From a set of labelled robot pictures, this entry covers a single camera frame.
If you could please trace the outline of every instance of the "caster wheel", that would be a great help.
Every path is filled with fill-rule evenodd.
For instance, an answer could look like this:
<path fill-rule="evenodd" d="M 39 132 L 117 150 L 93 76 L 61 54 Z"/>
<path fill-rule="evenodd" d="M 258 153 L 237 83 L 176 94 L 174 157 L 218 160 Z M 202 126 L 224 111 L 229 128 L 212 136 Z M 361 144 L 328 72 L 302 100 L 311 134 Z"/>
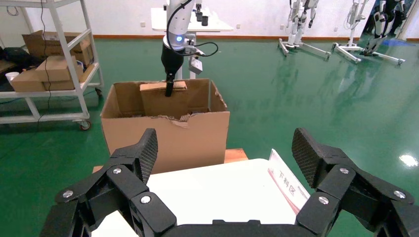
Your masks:
<path fill-rule="evenodd" d="M 86 120 L 80 123 L 80 130 L 81 131 L 87 131 L 91 127 L 91 122 Z"/>
<path fill-rule="evenodd" d="M 102 91 L 99 88 L 94 89 L 96 91 L 97 96 L 102 97 Z"/>

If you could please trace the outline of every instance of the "white cup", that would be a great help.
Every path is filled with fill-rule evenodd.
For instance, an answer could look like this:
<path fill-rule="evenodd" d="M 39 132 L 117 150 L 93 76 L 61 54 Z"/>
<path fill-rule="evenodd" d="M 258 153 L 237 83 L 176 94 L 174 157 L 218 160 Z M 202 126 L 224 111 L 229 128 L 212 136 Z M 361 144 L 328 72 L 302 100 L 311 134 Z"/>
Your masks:
<path fill-rule="evenodd" d="M 9 83 L 12 83 L 12 80 L 19 75 L 18 72 L 6 73 L 6 78 L 9 80 Z"/>

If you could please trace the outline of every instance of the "white table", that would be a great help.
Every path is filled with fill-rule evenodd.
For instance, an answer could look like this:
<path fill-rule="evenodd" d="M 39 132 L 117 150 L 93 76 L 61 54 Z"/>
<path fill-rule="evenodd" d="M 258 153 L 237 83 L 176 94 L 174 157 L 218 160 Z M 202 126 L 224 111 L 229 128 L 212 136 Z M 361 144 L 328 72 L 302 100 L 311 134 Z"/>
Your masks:
<path fill-rule="evenodd" d="M 229 26 L 227 23 L 221 21 L 216 13 L 211 14 L 210 11 L 203 9 L 201 11 L 204 16 L 208 16 L 208 26 L 202 26 L 201 22 L 198 22 L 195 17 L 195 13 L 192 12 L 191 22 L 188 26 L 188 32 L 228 32 L 233 31 L 233 27 Z M 151 9 L 151 28 L 154 31 L 165 32 L 167 28 L 167 12 L 163 8 L 152 8 Z M 177 79 L 182 79 L 182 68 L 179 69 L 176 73 Z M 189 71 L 189 78 L 195 79 L 195 73 Z"/>
<path fill-rule="evenodd" d="M 268 173 L 269 161 L 253 159 L 151 175 L 147 184 L 177 223 L 212 220 L 294 224 L 295 213 Z M 92 237 L 136 237 L 119 212 L 108 215 Z"/>

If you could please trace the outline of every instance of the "black bag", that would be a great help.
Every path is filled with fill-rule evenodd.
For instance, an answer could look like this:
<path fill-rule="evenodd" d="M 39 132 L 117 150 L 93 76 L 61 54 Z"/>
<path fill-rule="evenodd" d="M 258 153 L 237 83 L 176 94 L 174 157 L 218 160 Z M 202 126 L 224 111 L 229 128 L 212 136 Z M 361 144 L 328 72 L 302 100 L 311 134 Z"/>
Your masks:
<path fill-rule="evenodd" d="M 43 61 L 42 59 L 29 55 L 29 53 L 19 47 L 4 48 L 2 55 L 5 60 L 13 62 L 22 68 L 39 66 Z"/>

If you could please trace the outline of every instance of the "wall baseboard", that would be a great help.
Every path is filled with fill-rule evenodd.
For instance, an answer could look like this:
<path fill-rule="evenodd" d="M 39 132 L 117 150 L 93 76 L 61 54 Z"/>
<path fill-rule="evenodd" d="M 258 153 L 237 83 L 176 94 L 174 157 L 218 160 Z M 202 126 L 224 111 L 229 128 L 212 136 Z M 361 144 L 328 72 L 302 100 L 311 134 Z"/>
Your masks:
<path fill-rule="evenodd" d="M 93 35 L 95 39 L 161 39 L 163 35 Z M 200 39 L 227 39 L 227 40 L 288 40 L 288 36 L 198 36 Z M 312 41 L 347 41 L 348 37 L 303 37 L 303 40 Z"/>

